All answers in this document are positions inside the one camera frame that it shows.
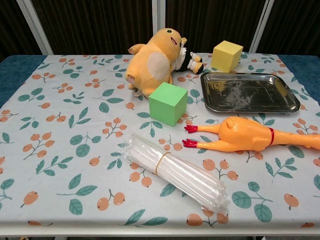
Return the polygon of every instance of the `yellow plush toy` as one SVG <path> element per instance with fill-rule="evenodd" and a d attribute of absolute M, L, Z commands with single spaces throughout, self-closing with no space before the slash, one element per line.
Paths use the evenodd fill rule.
<path fill-rule="evenodd" d="M 133 54 L 125 73 L 129 89 L 137 88 L 147 98 L 161 83 L 172 84 L 173 62 L 180 53 L 182 39 L 172 28 L 159 30 L 147 44 L 136 44 L 128 51 Z"/>

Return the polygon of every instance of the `orange rubber chicken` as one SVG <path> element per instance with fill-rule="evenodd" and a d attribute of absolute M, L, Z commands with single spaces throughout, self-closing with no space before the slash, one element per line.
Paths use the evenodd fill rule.
<path fill-rule="evenodd" d="M 184 127 L 189 133 L 211 132 L 218 134 L 215 142 L 197 142 L 182 140 L 187 148 L 211 149 L 222 152 L 254 150 L 260 152 L 271 145 L 292 144 L 320 150 L 320 135 L 299 135 L 261 125 L 243 117 L 231 116 L 215 125 Z"/>

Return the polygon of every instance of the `yellow foam block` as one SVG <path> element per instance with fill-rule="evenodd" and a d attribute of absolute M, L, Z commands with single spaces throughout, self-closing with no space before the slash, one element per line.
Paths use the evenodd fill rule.
<path fill-rule="evenodd" d="M 243 48 L 229 41 L 219 43 L 213 49 L 211 67 L 225 73 L 231 72 L 238 65 Z"/>

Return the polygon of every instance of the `green foam block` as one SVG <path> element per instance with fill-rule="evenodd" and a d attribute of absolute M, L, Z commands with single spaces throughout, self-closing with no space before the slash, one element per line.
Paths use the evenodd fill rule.
<path fill-rule="evenodd" d="M 187 109 L 188 91 L 163 82 L 149 96 L 151 118 L 174 127 Z"/>

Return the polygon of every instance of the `tray rim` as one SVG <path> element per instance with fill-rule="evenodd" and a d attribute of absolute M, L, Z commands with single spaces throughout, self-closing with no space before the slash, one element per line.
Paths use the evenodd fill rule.
<path fill-rule="evenodd" d="M 206 92 L 206 83 L 205 83 L 205 76 L 208 74 L 220 74 L 220 75 L 269 75 L 269 76 L 273 76 L 276 77 L 277 79 L 280 80 L 280 82 L 283 84 L 284 88 L 287 90 L 288 94 L 292 97 L 296 108 L 292 111 L 236 111 L 236 110 L 227 110 L 227 111 L 221 111 L 221 110 L 217 110 L 212 108 L 212 106 L 209 104 L 208 101 L 208 94 Z M 291 88 L 286 84 L 286 82 L 279 76 L 271 74 L 271 73 L 258 73 L 258 72 L 215 72 L 215 71 L 208 71 L 205 73 L 202 73 L 200 76 L 200 81 L 201 81 L 201 88 L 202 88 L 202 94 L 203 94 L 203 98 L 204 98 L 204 104 L 207 108 L 209 108 L 210 110 L 216 112 L 216 113 L 266 113 L 266 114 L 293 114 L 296 113 L 300 110 L 301 108 L 301 103 L 300 101 L 297 99 L 297 97 L 295 96 L 295 94 L 292 92 Z"/>

